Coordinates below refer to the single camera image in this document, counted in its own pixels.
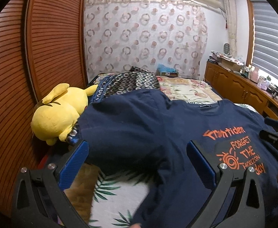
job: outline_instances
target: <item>window frame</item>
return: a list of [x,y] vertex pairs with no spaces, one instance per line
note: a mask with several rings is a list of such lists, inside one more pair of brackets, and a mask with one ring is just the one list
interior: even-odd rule
[[248,44],[248,54],[246,60],[246,66],[251,65],[253,58],[254,49],[254,15],[253,15],[253,4],[251,0],[247,0],[248,13],[249,13],[249,44]]

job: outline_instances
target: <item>plush toy ear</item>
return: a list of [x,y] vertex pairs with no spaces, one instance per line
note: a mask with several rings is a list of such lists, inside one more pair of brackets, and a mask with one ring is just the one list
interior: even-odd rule
[[86,95],[92,96],[95,93],[95,91],[97,90],[97,87],[98,87],[98,85],[93,85],[93,86],[86,88],[85,89]]
[[67,83],[61,83],[56,85],[51,92],[42,99],[43,104],[49,104],[55,97],[61,95],[63,92],[65,92],[69,88],[69,84]]
[[56,137],[56,138],[53,138],[53,139],[47,139],[46,140],[46,143],[47,143],[47,145],[49,145],[49,146],[53,146],[54,144],[56,144],[56,141],[58,140],[58,137]]
[[67,135],[71,132],[72,130],[72,125],[68,126],[60,135],[59,135],[59,140],[60,141],[65,141],[67,138]]
[[43,102],[42,102],[42,100],[41,101],[39,101],[35,106],[34,106],[34,108],[33,108],[33,114],[35,113],[35,111],[39,108],[39,107],[41,107],[43,105]]

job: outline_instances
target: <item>window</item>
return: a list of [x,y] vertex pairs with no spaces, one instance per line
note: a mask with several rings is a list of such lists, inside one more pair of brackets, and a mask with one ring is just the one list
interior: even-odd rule
[[252,64],[278,80],[278,15],[266,0],[247,0],[249,49]]

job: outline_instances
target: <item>cabinet door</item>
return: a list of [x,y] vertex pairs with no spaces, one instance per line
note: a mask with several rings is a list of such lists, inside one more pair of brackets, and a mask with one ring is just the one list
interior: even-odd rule
[[251,105],[258,113],[262,114],[268,99],[255,89],[249,87],[244,95],[244,103]]
[[242,80],[239,80],[237,77],[231,77],[230,92],[227,99],[233,103],[242,104],[247,89],[248,86]]
[[223,97],[227,98],[230,90],[229,72],[224,69],[218,69],[213,78],[213,87]]
[[205,79],[211,84],[212,84],[212,81],[213,81],[213,77],[215,75],[215,68],[211,65],[211,63],[208,63],[207,64],[207,69],[206,69],[206,72],[205,72]]

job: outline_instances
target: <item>floral bedspread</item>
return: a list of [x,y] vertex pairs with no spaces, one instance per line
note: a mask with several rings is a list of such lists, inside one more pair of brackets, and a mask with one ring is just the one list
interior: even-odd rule
[[[100,74],[94,84],[107,75]],[[171,100],[196,104],[221,100],[204,81],[164,76],[157,78],[160,90]],[[247,104],[236,105],[255,111]],[[65,194],[88,227],[127,228],[153,182],[153,176],[148,174],[125,171],[105,176],[96,166],[84,164]]]
[[222,100],[204,81],[169,78],[166,76],[157,76],[157,79],[160,84],[160,90],[170,100],[180,99],[204,104]]

